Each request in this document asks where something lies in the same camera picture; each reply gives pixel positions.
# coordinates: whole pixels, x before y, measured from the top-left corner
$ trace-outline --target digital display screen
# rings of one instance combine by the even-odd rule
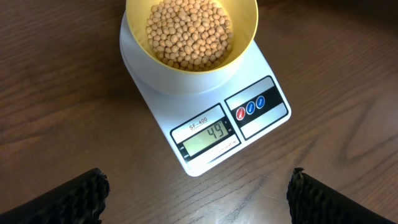
[[[222,121],[219,121],[210,127],[204,129],[199,134],[186,140],[183,145],[187,150],[189,156],[193,156],[196,153],[202,151],[206,147],[210,146],[214,142],[223,139],[228,136],[228,132]]]

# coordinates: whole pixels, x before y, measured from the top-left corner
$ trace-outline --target scale platform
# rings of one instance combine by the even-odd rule
[[[142,67],[142,60],[151,66],[153,63],[149,63],[152,59],[133,38],[126,15],[121,25],[120,48],[132,79],[190,176],[208,171],[286,122],[292,114],[254,41],[243,55],[239,70],[227,82],[188,96],[161,93],[135,74],[134,67]]]

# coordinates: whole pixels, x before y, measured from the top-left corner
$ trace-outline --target pile of chickpeas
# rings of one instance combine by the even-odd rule
[[[231,21],[213,0],[163,0],[151,11],[148,43],[162,63],[180,70],[209,71],[231,51]]]

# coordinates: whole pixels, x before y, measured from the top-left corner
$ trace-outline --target yellow bowl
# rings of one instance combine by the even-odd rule
[[[206,72],[181,71],[163,64],[156,58],[155,53],[148,44],[146,27],[148,26],[147,19],[151,14],[150,8],[153,5],[159,4],[160,0],[127,0],[126,16],[133,37],[149,57],[172,70],[183,73],[203,74],[221,70],[242,56],[256,34],[259,18],[256,0],[217,0],[213,2],[223,7],[225,13],[231,20],[231,30],[234,33],[234,39],[232,51],[227,56],[226,60],[219,67]]]

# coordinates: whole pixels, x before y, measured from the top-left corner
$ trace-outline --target brown wooden surface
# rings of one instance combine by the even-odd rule
[[[124,67],[124,1],[1,0],[0,213],[99,167],[105,223],[290,223],[302,166],[398,222],[397,5],[330,2],[259,1],[293,115],[191,178]]]

